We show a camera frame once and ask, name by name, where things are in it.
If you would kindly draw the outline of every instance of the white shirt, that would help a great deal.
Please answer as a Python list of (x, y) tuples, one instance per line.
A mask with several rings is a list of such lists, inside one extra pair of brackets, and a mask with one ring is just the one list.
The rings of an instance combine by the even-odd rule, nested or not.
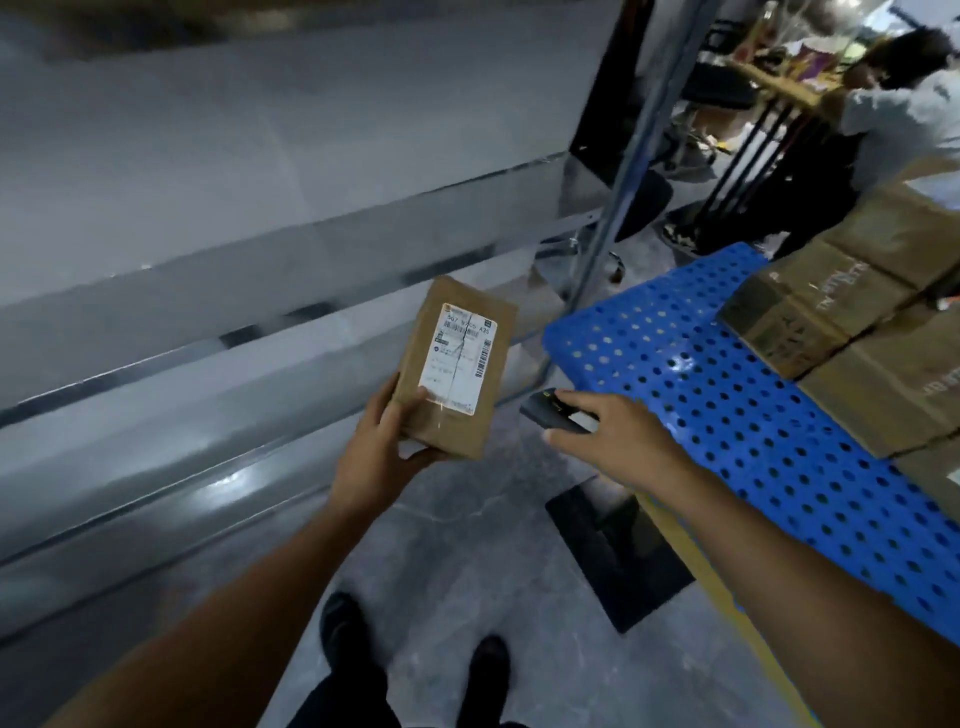
[(840, 133), (864, 132), (851, 182), (860, 192), (920, 157), (960, 159), (960, 72), (937, 71), (916, 88), (851, 91)]

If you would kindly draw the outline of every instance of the brown paper package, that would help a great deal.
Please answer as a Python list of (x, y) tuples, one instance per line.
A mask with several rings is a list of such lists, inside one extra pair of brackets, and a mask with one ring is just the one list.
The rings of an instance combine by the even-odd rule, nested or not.
[(479, 400), (472, 415), (434, 402), (424, 402), (404, 423), (403, 434), (456, 457), (477, 460), (483, 456), (500, 390), (500, 378), (507, 363), (507, 351), (516, 319), (515, 305), (488, 296), (449, 276), (434, 279), (407, 341), (394, 399), (406, 402), (416, 393), (423, 366), (433, 345), (434, 329), (444, 312), (445, 303), (496, 321), (496, 334)]

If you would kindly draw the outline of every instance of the person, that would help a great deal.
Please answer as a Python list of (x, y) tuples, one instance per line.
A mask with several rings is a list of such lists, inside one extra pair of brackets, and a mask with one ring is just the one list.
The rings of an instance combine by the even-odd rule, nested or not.
[(844, 74), (818, 109), (837, 133), (787, 147), (781, 169), (744, 212), (701, 232), (695, 255), (788, 231), (774, 258), (838, 224), (860, 195), (924, 156), (960, 157), (960, 73), (943, 31), (920, 28), (881, 42)]
[[(400, 424), (420, 399), (391, 401), (395, 386), (396, 377), (368, 403), (325, 505), (300, 533), (88, 685), (47, 726), (253, 728), (340, 564), (410, 479), (442, 458), (432, 449), (399, 457)], [(697, 466), (641, 403), (558, 397), (592, 412), (599, 427), (548, 430), (547, 443), (676, 512), (826, 728), (955, 722), (960, 648), (777, 528)], [(330, 675), (294, 725), (398, 726), (356, 601), (328, 600), (320, 639)], [(497, 725), (509, 679), (506, 645), (485, 639), (457, 725)]]

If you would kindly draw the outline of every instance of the black hair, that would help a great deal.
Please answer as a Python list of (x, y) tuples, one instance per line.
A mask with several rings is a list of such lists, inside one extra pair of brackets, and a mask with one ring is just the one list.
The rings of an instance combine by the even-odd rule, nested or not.
[(881, 43), (863, 60), (882, 72), (883, 88), (906, 88), (947, 68), (953, 53), (946, 33), (936, 28), (918, 28)]

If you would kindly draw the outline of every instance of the shipping label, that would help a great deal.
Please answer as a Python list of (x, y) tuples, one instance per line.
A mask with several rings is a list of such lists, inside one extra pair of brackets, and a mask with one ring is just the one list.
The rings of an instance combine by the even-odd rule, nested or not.
[(428, 399), (465, 415), (476, 411), (487, 375), (496, 321), (444, 303), (420, 374)]

